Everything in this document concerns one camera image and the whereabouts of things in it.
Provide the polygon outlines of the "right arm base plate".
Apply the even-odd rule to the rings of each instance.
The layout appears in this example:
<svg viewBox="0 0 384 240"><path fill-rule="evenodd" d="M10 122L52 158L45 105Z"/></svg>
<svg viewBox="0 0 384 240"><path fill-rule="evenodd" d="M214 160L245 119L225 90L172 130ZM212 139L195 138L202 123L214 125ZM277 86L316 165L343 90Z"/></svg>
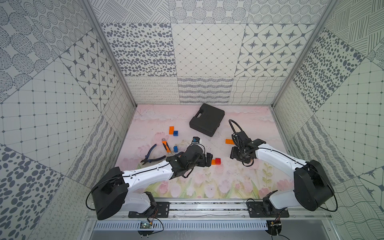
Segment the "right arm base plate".
<svg viewBox="0 0 384 240"><path fill-rule="evenodd" d="M247 201L247 209L250 218L288 218L290 216L287 209L278 210L271 204L260 201Z"/></svg>

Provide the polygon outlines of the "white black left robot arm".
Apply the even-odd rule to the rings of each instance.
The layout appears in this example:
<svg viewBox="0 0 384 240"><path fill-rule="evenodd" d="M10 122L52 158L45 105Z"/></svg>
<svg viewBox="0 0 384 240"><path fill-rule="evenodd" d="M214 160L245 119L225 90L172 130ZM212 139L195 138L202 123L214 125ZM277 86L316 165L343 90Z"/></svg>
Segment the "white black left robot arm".
<svg viewBox="0 0 384 240"><path fill-rule="evenodd" d="M186 179L195 167L210 167L213 155L201 144L191 144L185 152L168 156L155 165L132 171L110 169L92 188L90 196L98 220L106 220L120 210L152 217L157 203L146 187L178 177Z"/></svg>

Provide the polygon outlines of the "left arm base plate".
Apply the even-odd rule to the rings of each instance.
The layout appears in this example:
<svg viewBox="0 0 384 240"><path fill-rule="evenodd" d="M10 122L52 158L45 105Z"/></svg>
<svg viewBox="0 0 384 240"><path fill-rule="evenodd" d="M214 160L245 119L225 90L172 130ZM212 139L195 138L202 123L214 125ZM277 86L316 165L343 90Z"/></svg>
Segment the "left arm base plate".
<svg viewBox="0 0 384 240"><path fill-rule="evenodd" d="M148 218L168 218L170 210L170 202L156 202L156 206L151 206L148 210L143 213L129 212L129 218L139 218L139 219L148 219Z"/></svg>

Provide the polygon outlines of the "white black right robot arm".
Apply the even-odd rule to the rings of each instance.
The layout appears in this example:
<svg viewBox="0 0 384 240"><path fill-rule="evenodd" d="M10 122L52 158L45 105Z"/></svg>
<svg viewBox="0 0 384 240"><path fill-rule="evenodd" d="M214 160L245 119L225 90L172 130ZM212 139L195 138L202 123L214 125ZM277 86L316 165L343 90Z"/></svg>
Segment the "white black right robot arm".
<svg viewBox="0 0 384 240"><path fill-rule="evenodd" d="M293 190L274 191L263 197L263 208L267 215L299 206L308 211L315 211L335 196L330 180L318 161L306 162L294 158L276 150L263 140L251 140L243 131L233 133L232 140L235 146L231 150L231 159L244 164L260 159L294 180Z"/></svg>

